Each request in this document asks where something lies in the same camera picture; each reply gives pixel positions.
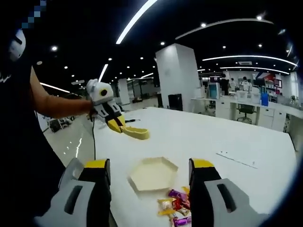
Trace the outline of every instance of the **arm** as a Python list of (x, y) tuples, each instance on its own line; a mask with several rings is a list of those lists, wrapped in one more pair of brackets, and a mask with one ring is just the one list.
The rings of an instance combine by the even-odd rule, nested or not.
[(45, 116), (62, 118), (89, 113), (93, 105), (88, 100), (71, 100), (49, 95), (40, 84), (34, 68), (30, 75), (30, 85), (33, 90), (35, 110)]

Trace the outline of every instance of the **purple candy wrapper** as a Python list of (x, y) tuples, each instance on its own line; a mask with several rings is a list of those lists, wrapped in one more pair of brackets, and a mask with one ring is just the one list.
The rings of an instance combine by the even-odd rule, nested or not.
[(184, 226), (191, 223), (191, 217), (174, 220), (175, 227)]
[(184, 202), (187, 201), (187, 194), (178, 192), (178, 191), (173, 190), (173, 189), (169, 192), (169, 197), (179, 198)]

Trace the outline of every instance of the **hexagonal box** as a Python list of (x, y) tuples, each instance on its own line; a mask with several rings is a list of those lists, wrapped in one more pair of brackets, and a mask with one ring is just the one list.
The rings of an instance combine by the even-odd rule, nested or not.
[(138, 191), (168, 189), (173, 186), (178, 167), (164, 157), (143, 159), (130, 175)]

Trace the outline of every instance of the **office chair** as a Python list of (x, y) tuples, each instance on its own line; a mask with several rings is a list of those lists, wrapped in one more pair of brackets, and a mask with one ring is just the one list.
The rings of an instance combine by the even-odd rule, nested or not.
[(239, 113), (245, 113), (244, 117), (239, 117), (237, 121), (242, 119), (241, 122), (251, 124), (252, 120), (247, 117), (247, 114), (253, 114), (255, 112), (255, 107), (252, 105), (239, 104)]

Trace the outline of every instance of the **white cabinet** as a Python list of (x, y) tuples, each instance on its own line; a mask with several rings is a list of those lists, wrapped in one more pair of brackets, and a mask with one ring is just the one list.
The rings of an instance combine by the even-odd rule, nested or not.
[(274, 110), (268, 108), (260, 108), (258, 126), (271, 129), (274, 120)]
[(216, 101), (216, 117), (231, 119), (231, 103), (225, 101)]
[(286, 113), (275, 110), (274, 120), (271, 129), (283, 131), (286, 120)]

